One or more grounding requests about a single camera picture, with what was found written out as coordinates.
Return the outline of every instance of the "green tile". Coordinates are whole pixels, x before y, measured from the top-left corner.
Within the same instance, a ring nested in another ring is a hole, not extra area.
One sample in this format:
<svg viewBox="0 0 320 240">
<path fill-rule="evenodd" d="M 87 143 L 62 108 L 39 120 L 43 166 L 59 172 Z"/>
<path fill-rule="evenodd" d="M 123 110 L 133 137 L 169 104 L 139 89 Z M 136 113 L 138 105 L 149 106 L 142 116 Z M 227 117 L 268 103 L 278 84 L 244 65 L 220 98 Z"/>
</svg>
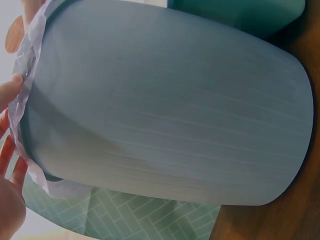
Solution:
<svg viewBox="0 0 320 240">
<path fill-rule="evenodd" d="M 210 238 L 210 233 L 207 233 L 205 235 L 199 236 L 198 238 L 196 238 L 196 240 L 209 240 Z"/>
<path fill-rule="evenodd" d="M 219 214 L 219 210 L 220 210 L 220 207 L 219 208 L 216 208 L 215 210 L 213 210 L 212 212 L 210 212 L 210 215 L 212 217 L 212 219 L 214 221 L 216 221 L 217 217 L 218 217 L 218 214 Z"/>
<path fill-rule="evenodd" d="M 79 226 L 77 228 L 74 228 L 71 231 L 75 232 L 76 234 L 81 234 L 81 235 L 85 234 L 85 228 L 83 226 Z"/>
<path fill-rule="evenodd" d="M 121 213 L 123 220 L 129 223 L 129 227 L 133 233 L 139 232 L 141 230 L 139 222 L 126 204 L 119 207 L 118 210 Z"/>
<path fill-rule="evenodd" d="M 95 224 L 87 219 L 85 223 L 85 232 L 84 234 L 87 236 L 92 236 L 92 238 L 101 239 L 100 234 L 98 233 Z"/>
<path fill-rule="evenodd" d="M 210 212 L 210 210 L 209 210 L 208 206 L 203 204 L 202 206 L 196 208 L 195 210 L 193 210 L 192 212 L 187 214 L 187 217 L 190 221 L 193 221 L 195 219 L 198 219 L 198 218 L 208 214 L 209 212 Z"/>
<path fill-rule="evenodd" d="M 58 202 L 56 205 L 54 205 L 55 209 L 57 209 L 58 212 L 61 212 L 61 210 L 65 210 L 70 208 L 70 204 L 66 201 L 63 200 L 61 202 Z"/>
<path fill-rule="evenodd" d="M 174 223 L 172 223 L 169 227 L 169 230 L 171 233 L 176 233 L 179 229 L 180 229 L 180 226 L 178 225 L 178 223 L 175 221 Z"/>
<path fill-rule="evenodd" d="M 115 221 L 114 223 L 118 227 L 118 229 L 120 230 L 120 232 L 122 233 L 122 235 L 125 238 L 127 238 L 127 237 L 129 237 L 129 236 L 131 236 L 133 234 L 133 232 L 128 227 L 127 223 L 122 218 L 120 218 L 119 220 Z"/>
<path fill-rule="evenodd" d="M 139 223 L 143 227 L 143 230 L 151 240 L 162 240 L 161 236 L 159 235 L 158 231 L 155 229 L 153 224 L 151 223 L 148 217 L 144 217 L 139 220 Z"/>
<path fill-rule="evenodd" d="M 118 191 L 113 191 L 113 190 L 104 190 L 104 191 L 110 196 L 110 198 L 112 198 L 115 195 L 118 195 L 120 193 Z"/>
<path fill-rule="evenodd" d="M 73 216 L 78 216 L 83 212 L 82 208 L 80 205 L 75 205 L 73 207 L 70 207 L 69 209 L 61 212 L 59 215 L 62 219 L 70 219 Z"/>
<path fill-rule="evenodd" d="M 101 192 L 97 197 L 99 198 L 101 205 L 105 208 L 112 220 L 117 220 L 121 218 L 119 211 L 117 210 L 114 203 L 111 201 L 107 192 Z"/>
<path fill-rule="evenodd" d="M 175 240 L 173 234 L 170 232 L 170 230 L 168 228 L 165 228 L 164 230 L 159 232 L 162 239 L 165 240 Z"/>
<path fill-rule="evenodd" d="M 149 215 L 150 213 L 154 212 L 161 206 L 163 206 L 166 202 L 163 199 L 154 198 L 146 205 L 142 206 L 141 208 L 133 211 L 134 216 L 140 220 L 145 216 Z"/>
<path fill-rule="evenodd" d="M 173 234 L 175 240 L 188 240 L 185 234 L 179 230 L 175 234 Z"/>
<path fill-rule="evenodd" d="M 101 217 L 107 213 L 106 208 L 102 204 L 96 205 L 93 209 L 99 217 Z"/>
<path fill-rule="evenodd" d="M 79 228 L 81 226 L 83 226 L 83 224 L 78 217 L 75 217 L 63 223 L 63 227 L 65 229 L 74 229 L 74 228 Z"/>
<path fill-rule="evenodd" d="M 112 197 L 112 201 L 116 207 L 125 204 L 129 200 L 133 199 L 136 195 L 121 192 L 120 194 Z"/>
<path fill-rule="evenodd" d="M 213 227 L 214 227 L 214 222 L 212 221 L 212 222 L 209 222 L 206 225 L 203 225 L 202 227 L 196 229 L 195 232 L 198 236 L 202 236 L 207 233 L 210 233 L 212 231 Z"/>
<path fill-rule="evenodd" d="M 190 202 L 185 202 L 181 206 L 177 207 L 174 212 L 176 213 L 177 216 L 184 216 L 194 210 L 194 206 Z"/>
<path fill-rule="evenodd" d="M 166 215 L 171 213 L 176 208 L 177 202 L 176 201 L 169 201 L 159 209 L 155 210 L 151 213 L 148 217 L 152 223 L 159 221 L 160 219 L 164 218 Z"/>
<path fill-rule="evenodd" d="M 141 230 L 129 237 L 124 238 L 123 240 L 142 240 L 147 238 L 148 236 L 146 235 L 145 231 Z"/>
<path fill-rule="evenodd" d="M 128 207 L 131 209 L 131 211 L 134 211 L 138 208 L 140 208 L 141 206 L 143 206 L 144 204 L 150 202 L 150 198 L 149 197 L 145 197 L 145 196 L 136 196 L 135 198 L 133 198 L 132 200 L 130 200 L 127 205 Z"/>
<path fill-rule="evenodd" d="M 111 235 L 102 238 L 102 240 L 115 240 Z"/>
<path fill-rule="evenodd" d="M 94 223 L 94 226 L 96 228 L 96 230 L 99 232 L 99 233 L 104 233 L 104 235 L 108 235 L 109 234 L 109 231 L 107 230 L 108 229 L 108 226 L 105 225 L 100 217 L 97 215 L 96 211 L 94 211 L 93 209 L 88 211 L 87 213 L 87 218 L 92 222 Z"/>
<path fill-rule="evenodd" d="M 189 240 L 194 240 L 197 238 L 198 235 L 194 232 L 194 228 L 191 226 L 186 216 L 181 217 L 177 222 L 181 227 L 182 232 Z"/>
<path fill-rule="evenodd" d="M 194 229 L 198 229 L 198 228 L 202 227 L 203 225 L 206 225 L 207 223 L 210 223 L 212 221 L 213 221 L 213 219 L 212 219 L 211 215 L 208 213 L 207 215 L 204 215 L 204 216 L 198 218 L 197 220 L 192 221 L 191 224 Z"/>
<path fill-rule="evenodd" d="M 167 228 L 169 225 L 173 224 L 178 218 L 181 216 L 184 216 L 190 211 L 190 203 L 185 203 L 176 209 L 174 209 L 172 212 L 170 212 L 168 215 L 166 215 L 164 218 L 161 220 L 157 221 L 154 226 L 156 229 L 159 231 Z"/>
<path fill-rule="evenodd" d="M 111 236 L 115 238 L 123 238 L 124 236 L 121 234 L 117 226 L 115 225 L 114 221 L 111 219 L 111 217 L 106 214 L 101 217 L 101 221 L 105 226 L 107 226 L 107 229 L 109 230 Z"/>
</svg>

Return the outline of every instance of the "wooden surface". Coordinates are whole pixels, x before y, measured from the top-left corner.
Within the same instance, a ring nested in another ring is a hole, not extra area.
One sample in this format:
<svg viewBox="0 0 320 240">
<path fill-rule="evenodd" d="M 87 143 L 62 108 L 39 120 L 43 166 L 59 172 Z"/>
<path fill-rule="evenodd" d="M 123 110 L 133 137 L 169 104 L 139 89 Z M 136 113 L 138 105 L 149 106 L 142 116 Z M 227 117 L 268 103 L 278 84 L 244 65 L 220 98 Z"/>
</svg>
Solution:
<svg viewBox="0 0 320 240">
<path fill-rule="evenodd" d="M 270 39 L 296 56 L 320 97 L 320 0 L 306 0 L 304 14 Z M 264 206 L 221 206 L 210 240 L 320 240 L 320 129 L 299 174 L 275 201 Z"/>
<path fill-rule="evenodd" d="M 19 16 L 9 27 L 5 38 L 5 50 L 12 54 L 18 51 L 21 41 L 25 36 L 24 21 L 22 16 Z"/>
</svg>

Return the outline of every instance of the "plastic wrap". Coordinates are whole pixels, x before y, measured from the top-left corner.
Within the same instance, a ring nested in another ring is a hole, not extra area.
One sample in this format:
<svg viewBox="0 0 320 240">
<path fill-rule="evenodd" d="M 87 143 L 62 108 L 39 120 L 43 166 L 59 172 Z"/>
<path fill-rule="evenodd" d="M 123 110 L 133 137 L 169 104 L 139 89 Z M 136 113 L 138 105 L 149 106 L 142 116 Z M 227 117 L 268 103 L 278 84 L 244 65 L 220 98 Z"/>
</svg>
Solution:
<svg viewBox="0 0 320 240">
<path fill-rule="evenodd" d="M 42 40 L 46 28 L 46 10 L 54 0 L 47 0 L 39 9 L 21 43 L 13 73 L 23 76 L 24 84 L 17 98 L 8 106 L 9 126 L 12 139 L 14 139 L 16 153 L 23 157 L 28 165 L 28 173 L 32 180 L 40 185 L 45 192 L 54 198 L 76 198 L 88 194 L 92 187 L 78 184 L 68 180 L 57 182 L 47 181 L 43 170 L 28 156 L 19 139 L 19 122 L 22 119 L 29 94 L 34 82 L 39 62 Z"/>
</svg>

